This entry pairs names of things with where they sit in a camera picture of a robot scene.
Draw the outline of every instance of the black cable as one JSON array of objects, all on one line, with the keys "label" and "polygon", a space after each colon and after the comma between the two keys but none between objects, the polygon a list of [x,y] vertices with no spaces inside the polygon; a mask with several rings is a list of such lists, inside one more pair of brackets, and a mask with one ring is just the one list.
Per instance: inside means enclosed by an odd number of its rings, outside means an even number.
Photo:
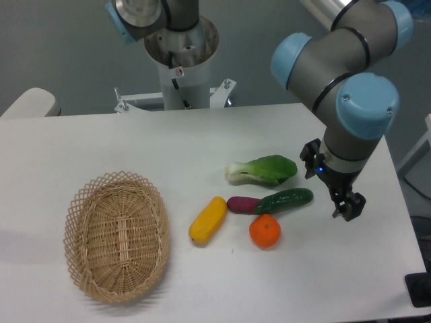
[{"label": "black cable", "polygon": [[[173,69],[174,68],[174,63],[173,63],[174,53],[169,51],[168,54],[169,54],[168,67],[169,67],[169,69]],[[174,85],[175,89],[178,91],[178,94],[180,95],[180,99],[181,99],[181,101],[183,101],[184,107],[186,109],[190,109],[191,105],[187,102],[186,98],[181,93],[180,86],[178,85],[178,82],[176,81],[176,79],[172,79],[172,84]]]},{"label": "black cable", "polygon": [[429,197],[429,196],[427,196],[427,195],[425,195],[423,192],[421,192],[420,190],[418,190],[411,182],[409,182],[409,180],[404,176],[403,177],[403,180],[404,180],[404,182],[408,185],[408,186],[410,186],[410,188],[412,189],[412,190],[414,190],[415,192],[417,192],[422,198],[424,198],[424,199],[426,199],[426,200],[428,200],[428,201],[431,201],[431,197]]}]

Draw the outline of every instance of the cucumber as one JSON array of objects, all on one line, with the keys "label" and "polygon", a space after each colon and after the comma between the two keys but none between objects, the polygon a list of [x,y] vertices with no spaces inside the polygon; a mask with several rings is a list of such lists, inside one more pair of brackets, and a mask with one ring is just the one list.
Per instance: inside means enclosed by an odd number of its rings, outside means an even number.
[{"label": "cucumber", "polygon": [[273,214],[308,204],[314,194],[307,188],[291,188],[261,199],[253,210],[255,214]]}]

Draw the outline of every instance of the white table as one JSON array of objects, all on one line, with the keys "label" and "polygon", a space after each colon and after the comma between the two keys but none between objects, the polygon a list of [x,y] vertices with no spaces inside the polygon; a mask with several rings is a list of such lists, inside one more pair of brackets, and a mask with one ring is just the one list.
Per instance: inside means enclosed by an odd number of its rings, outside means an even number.
[{"label": "white table", "polygon": [[[345,322],[419,316],[404,275],[424,271],[401,189],[382,140],[354,189],[367,203],[333,219],[326,186],[304,179],[303,145],[324,126],[301,104],[0,121],[2,322]],[[233,186],[230,161],[282,154],[298,174],[276,189]],[[171,253],[145,297],[106,305],[69,278],[63,249],[69,202],[105,172],[149,178],[165,200]],[[188,237],[215,195],[263,197],[303,186],[311,205],[277,216],[282,239],[262,251],[248,215],[228,214],[205,247]]]}]

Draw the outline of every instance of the metal bracket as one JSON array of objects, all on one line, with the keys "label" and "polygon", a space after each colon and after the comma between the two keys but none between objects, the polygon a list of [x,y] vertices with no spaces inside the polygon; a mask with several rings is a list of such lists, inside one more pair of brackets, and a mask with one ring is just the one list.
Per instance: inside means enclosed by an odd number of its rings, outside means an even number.
[{"label": "metal bracket", "polygon": [[[223,83],[219,87],[212,87],[209,89],[211,97],[209,98],[210,108],[225,108],[232,106],[232,99],[229,96],[232,90],[235,88],[236,82],[231,79],[223,80]],[[150,106],[163,104],[162,92],[148,93],[148,94],[134,94],[130,96],[122,96],[119,93],[119,89],[114,88],[115,96],[117,99],[117,106],[114,108],[118,113],[124,113],[128,111],[151,111],[154,109],[141,109],[136,106]]]}]

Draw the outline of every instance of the woven basket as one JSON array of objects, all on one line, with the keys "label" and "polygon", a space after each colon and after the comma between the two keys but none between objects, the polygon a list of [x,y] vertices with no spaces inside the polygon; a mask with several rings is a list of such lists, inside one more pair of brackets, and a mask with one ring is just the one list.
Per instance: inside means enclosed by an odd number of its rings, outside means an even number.
[{"label": "woven basket", "polygon": [[109,303],[141,295],[168,260],[168,218],[160,193],[132,173],[92,180],[71,202],[64,243],[70,276],[86,295]]}]

